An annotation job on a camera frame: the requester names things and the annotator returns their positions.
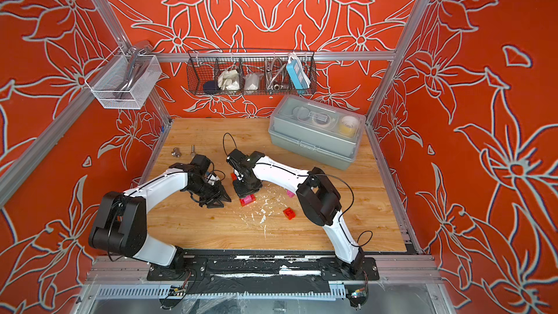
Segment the long red lego brick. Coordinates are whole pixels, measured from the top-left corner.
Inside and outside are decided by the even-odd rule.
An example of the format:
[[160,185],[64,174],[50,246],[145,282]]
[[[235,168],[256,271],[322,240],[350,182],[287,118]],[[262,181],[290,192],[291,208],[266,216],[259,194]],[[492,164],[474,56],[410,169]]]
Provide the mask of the long red lego brick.
[[255,198],[253,196],[247,196],[245,198],[239,199],[241,206],[247,206],[255,202]]

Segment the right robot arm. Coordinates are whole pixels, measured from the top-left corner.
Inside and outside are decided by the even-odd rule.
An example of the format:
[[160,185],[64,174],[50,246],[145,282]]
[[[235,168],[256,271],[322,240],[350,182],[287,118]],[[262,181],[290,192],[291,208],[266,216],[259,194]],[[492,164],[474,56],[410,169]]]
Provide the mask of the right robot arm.
[[246,155],[235,149],[227,155],[227,163],[237,177],[233,186],[241,198],[258,192],[264,181],[294,193],[305,217],[324,229],[340,267],[351,276],[362,273],[365,252],[344,220],[341,194],[330,175],[318,167],[310,171],[289,167],[258,151]]

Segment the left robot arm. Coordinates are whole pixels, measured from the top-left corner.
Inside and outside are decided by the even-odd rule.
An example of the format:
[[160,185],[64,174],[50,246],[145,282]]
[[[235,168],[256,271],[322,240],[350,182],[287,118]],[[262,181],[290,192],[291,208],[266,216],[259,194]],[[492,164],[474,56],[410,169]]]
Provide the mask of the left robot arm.
[[124,256],[174,270],[185,269],[184,250],[148,233],[148,213],[177,192],[186,192],[200,207],[223,208],[231,198],[212,161],[196,155],[189,164],[175,163],[156,178],[123,193],[103,196],[89,236],[90,247],[109,257]]

